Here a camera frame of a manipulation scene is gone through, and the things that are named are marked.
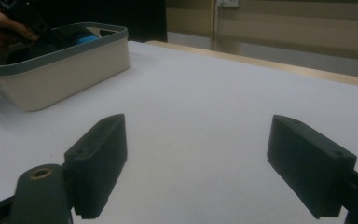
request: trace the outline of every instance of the human hand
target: human hand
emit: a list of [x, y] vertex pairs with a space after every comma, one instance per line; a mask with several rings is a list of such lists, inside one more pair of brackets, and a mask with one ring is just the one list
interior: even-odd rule
[[4, 32], [2, 28], [13, 30], [31, 41], [36, 41], [38, 39], [38, 36], [27, 26], [19, 22], [13, 21], [11, 18], [3, 14], [0, 10], [0, 48], [1, 49], [7, 48], [10, 44], [14, 44], [18, 42], [18, 39], [14, 35]]

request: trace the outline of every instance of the black object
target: black object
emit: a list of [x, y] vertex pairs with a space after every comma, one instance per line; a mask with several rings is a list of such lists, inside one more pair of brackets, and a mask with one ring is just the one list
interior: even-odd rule
[[[35, 34], [41, 36], [40, 38], [45, 38], [47, 36], [49, 39], [54, 38], [54, 34], [51, 34], [51, 28], [45, 23], [43, 17], [37, 13], [31, 6], [30, 3], [26, 0], [0, 0], [0, 7], [8, 17], [12, 20], [20, 22], [30, 28]], [[19, 40], [24, 43], [28, 43], [29, 40], [25, 39], [16, 32], [3, 28], [7, 33], [10, 33], [16, 36]]]
[[0, 223], [72, 223], [103, 211], [127, 160], [124, 115], [100, 120], [68, 151], [65, 163], [35, 167], [19, 178], [14, 197], [0, 202]]
[[316, 217], [338, 217], [358, 223], [356, 156], [301, 121], [273, 117], [268, 162]]
[[87, 28], [75, 24], [54, 29], [51, 31], [51, 33], [55, 36], [53, 39], [49, 38], [49, 36], [52, 35], [45, 35], [45, 38], [42, 38], [39, 41], [35, 42], [30, 49], [18, 49], [10, 53], [7, 58], [7, 64], [24, 62], [26, 60], [40, 57], [60, 49], [65, 49], [74, 45], [82, 44], [88, 39], [94, 40], [98, 38]]

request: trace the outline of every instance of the white tabletop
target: white tabletop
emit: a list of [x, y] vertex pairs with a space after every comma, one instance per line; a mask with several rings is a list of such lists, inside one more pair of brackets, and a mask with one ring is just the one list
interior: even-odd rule
[[131, 68], [38, 112], [0, 95], [0, 200], [98, 120], [124, 113], [128, 161], [102, 215], [75, 223], [343, 223], [315, 220], [267, 163], [272, 115], [358, 156], [358, 86], [129, 43]]

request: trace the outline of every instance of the wall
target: wall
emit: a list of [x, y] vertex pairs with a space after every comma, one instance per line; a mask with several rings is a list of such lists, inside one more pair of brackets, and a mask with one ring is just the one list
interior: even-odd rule
[[210, 49], [358, 76], [358, 3], [194, 2], [166, 0], [169, 41], [193, 35]]

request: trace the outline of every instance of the white plastic bin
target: white plastic bin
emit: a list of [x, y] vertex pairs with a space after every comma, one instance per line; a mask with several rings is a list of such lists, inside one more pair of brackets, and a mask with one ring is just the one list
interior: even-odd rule
[[[74, 25], [100, 38], [21, 63], [0, 64], [0, 92], [10, 102], [25, 111], [40, 110], [130, 67], [125, 27]], [[101, 36], [101, 31], [113, 33]]]

